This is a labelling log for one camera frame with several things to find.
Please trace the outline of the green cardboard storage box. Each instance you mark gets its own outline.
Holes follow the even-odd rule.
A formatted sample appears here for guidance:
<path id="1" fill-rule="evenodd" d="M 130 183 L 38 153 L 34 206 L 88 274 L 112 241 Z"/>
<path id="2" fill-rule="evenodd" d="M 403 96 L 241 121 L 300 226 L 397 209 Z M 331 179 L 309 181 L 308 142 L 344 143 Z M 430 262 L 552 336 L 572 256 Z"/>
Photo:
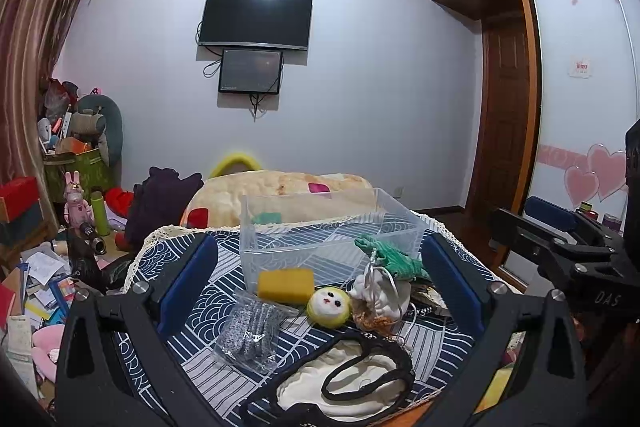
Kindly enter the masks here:
<path id="1" fill-rule="evenodd" d="M 78 155 L 48 156 L 43 161 L 43 167 L 50 199 L 59 204 L 65 202 L 66 172 L 79 172 L 86 199 L 94 190 L 105 192 L 115 186 L 113 170 L 105 164 L 97 148 Z"/>

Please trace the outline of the dark purple garment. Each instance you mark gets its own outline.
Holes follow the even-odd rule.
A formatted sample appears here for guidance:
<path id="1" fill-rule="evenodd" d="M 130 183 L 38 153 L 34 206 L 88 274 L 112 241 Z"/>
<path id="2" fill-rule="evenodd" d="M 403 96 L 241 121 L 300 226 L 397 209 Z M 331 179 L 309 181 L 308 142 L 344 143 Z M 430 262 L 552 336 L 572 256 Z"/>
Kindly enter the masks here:
<path id="1" fill-rule="evenodd" d="M 124 237 L 138 251 L 144 240 L 165 225 L 178 225 L 194 194 L 204 185 L 201 173 L 181 178 L 171 168 L 151 167 L 149 176 L 134 186 Z"/>

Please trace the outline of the yellow sponge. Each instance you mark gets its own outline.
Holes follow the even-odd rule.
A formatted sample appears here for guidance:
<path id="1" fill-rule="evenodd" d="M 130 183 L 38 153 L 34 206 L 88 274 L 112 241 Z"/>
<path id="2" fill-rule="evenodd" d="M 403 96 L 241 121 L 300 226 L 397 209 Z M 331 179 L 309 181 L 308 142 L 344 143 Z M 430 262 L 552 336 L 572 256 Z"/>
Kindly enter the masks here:
<path id="1" fill-rule="evenodd" d="M 257 296 L 273 303 L 306 306 L 314 293 L 314 272 L 307 268 L 262 271 L 258 275 Z"/>

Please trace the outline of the green knitted cloth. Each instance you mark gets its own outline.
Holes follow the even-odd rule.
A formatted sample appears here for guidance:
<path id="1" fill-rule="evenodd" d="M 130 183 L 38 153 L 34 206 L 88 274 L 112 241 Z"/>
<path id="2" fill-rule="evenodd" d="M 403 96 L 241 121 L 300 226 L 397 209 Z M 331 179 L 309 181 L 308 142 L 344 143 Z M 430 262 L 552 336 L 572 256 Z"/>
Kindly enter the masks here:
<path id="1" fill-rule="evenodd" d="M 398 281 L 431 280 L 422 262 L 400 251 L 390 243 L 379 241 L 373 236 L 361 235 L 355 245 L 369 257 L 371 265 L 385 269 Z"/>

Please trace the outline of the clear plastic storage bin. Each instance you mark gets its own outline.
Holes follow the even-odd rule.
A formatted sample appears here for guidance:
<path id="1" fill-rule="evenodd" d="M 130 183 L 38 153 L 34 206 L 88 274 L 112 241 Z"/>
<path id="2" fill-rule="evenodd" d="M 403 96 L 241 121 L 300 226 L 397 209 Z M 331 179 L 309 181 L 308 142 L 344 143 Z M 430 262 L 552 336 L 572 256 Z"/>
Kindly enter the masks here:
<path id="1" fill-rule="evenodd" d="M 314 285 L 346 287 L 368 263 L 361 235 L 417 258 L 426 222 L 380 188 L 248 196 L 241 200 L 239 253 L 245 286 L 262 271 L 307 268 Z"/>

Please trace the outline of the silver scrubbers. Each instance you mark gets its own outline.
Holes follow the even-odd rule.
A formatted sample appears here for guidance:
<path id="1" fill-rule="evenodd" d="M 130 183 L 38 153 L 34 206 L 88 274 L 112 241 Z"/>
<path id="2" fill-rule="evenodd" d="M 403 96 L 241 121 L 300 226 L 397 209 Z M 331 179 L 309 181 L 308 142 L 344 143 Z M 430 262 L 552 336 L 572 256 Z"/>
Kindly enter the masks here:
<path id="1" fill-rule="evenodd" d="M 298 310 L 239 291 L 222 326 L 214 352 L 227 363 L 267 375 L 278 365 L 276 346 L 285 321 Z"/>

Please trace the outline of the white wardrobe door with hearts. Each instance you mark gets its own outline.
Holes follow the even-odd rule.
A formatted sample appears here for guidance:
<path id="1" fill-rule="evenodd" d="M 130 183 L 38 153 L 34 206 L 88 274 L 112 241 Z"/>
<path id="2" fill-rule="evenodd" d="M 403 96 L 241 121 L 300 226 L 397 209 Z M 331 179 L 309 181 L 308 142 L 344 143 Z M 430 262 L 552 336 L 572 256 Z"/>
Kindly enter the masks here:
<path id="1" fill-rule="evenodd" d="M 639 118 L 639 0 L 533 0 L 540 63 L 529 193 L 625 216 L 625 134 Z"/>

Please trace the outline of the black and white lace garment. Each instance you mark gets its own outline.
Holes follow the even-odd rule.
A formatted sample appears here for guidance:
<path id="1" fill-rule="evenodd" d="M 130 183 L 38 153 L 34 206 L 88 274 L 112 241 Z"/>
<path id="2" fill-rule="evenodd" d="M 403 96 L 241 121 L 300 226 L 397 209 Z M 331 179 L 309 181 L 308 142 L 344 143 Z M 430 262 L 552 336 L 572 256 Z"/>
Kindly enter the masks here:
<path id="1" fill-rule="evenodd" d="M 413 384 L 403 347 L 350 332 L 274 375 L 239 415 L 247 426 L 370 426 L 398 412 Z"/>

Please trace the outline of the pink rabbit plush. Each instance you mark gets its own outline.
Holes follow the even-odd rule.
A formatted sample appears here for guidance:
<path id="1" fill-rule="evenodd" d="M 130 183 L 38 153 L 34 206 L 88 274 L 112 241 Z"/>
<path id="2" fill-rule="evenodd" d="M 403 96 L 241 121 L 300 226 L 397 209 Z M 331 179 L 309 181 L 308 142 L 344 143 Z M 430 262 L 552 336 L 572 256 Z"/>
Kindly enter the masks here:
<path id="1" fill-rule="evenodd" d="M 85 200 L 84 189 L 80 184 L 80 173 L 66 171 L 64 174 L 64 219 L 66 223 L 75 229 L 79 229 L 84 223 L 94 225 L 93 210 Z"/>

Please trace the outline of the yellow curved headrest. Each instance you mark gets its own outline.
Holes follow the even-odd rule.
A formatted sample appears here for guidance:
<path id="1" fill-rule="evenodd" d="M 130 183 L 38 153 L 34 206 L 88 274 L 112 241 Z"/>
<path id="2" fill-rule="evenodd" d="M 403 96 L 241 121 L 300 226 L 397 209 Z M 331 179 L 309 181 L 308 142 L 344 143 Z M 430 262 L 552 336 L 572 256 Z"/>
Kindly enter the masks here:
<path id="1" fill-rule="evenodd" d="M 257 159 L 245 153 L 234 152 L 224 156 L 208 177 L 217 178 L 217 176 L 228 176 L 231 173 L 258 170 L 262 170 L 262 165 Z"/>

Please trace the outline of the pink plush slipper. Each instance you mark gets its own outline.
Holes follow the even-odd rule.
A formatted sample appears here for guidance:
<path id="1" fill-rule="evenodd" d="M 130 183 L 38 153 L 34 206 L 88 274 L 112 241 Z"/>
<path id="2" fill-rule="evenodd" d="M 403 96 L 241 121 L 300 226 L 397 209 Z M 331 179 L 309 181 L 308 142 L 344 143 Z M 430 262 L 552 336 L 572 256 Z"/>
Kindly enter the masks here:
<path id="1" fill-rule="evenodd" d="M 32 361 L 38 372 L 51 383 L 56 378 L 64 329 L 64 324 L 54 324 L 41 327 L 32 334 Z"/>

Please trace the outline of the white drawstring pouch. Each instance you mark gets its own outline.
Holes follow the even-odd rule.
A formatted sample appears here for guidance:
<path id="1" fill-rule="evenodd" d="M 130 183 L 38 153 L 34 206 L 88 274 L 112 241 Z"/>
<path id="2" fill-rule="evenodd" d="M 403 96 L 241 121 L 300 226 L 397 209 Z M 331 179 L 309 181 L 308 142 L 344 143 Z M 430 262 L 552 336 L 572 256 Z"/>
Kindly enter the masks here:
<path id="1" fill-rule="evenodd" d="M 397 324 L 409 309 L 411 284 L 398 281 L 386 268 L 367 265 L 348 291 L 354 317 L 363 325 Z"/>

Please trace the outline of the yellow round plush toy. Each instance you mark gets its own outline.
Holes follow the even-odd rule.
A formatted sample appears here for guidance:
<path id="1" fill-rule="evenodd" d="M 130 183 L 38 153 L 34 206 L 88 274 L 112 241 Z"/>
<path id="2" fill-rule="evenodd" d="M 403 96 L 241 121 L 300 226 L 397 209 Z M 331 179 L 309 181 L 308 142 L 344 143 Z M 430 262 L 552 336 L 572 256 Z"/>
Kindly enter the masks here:
<path id="1" fill-rule="evenodd" d="M 311 323 L 326 329 L 337 329 L 350 317 L 350 297 L 340 288 L 321 287 L 310 297 L 306 314 Z"/>

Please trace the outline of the red plush item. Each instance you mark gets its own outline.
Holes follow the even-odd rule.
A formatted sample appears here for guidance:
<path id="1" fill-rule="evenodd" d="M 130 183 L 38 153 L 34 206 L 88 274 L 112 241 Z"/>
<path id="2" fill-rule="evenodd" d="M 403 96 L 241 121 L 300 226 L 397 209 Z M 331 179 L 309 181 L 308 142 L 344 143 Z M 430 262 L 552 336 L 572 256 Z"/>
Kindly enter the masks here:
<path id="1" fill-rule="evenodd" d="M 127 218 L 130 206 L 134 201 L 134 193 L 125 191 L 121 187 L 112 187 L 104 193 L 104 200 L 115 215 Z"/>

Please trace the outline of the wooden door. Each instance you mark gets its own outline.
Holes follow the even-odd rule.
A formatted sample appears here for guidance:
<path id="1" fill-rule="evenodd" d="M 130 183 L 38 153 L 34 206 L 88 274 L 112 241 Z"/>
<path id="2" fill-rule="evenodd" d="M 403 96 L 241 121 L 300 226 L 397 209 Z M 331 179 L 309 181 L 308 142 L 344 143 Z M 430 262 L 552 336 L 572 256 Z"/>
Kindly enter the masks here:
<path id="1" fill-rule="evenodd" d="M 482 1 L 482 107 L 466 209 L 485 221 L 497 208 L 522 210 L 537 145 L 540 80 L 530 0 Z"/>

